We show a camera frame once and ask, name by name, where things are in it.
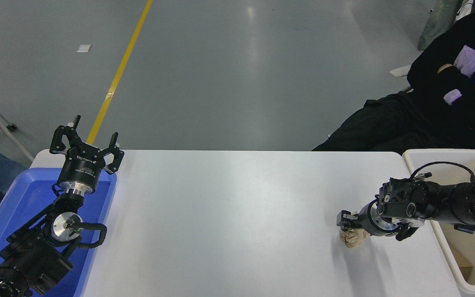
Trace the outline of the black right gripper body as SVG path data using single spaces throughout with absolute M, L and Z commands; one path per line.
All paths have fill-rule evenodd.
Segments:
M 397 226 L 377 212 L 378 201 L 374 200 L 362 207 L 359 213 L 360 225 L 372 236 L 392 236 L 397 233 Z

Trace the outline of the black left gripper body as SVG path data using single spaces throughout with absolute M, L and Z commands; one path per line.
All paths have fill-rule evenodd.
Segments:
M 85 185 L 87 190 L 96 190 L 104 166 L 104 158 L 98 147 L 87 144 L 82 149 L 71 147 L 65 156 L 58 187 L 67 189 L 69 184 L 76 183 Z

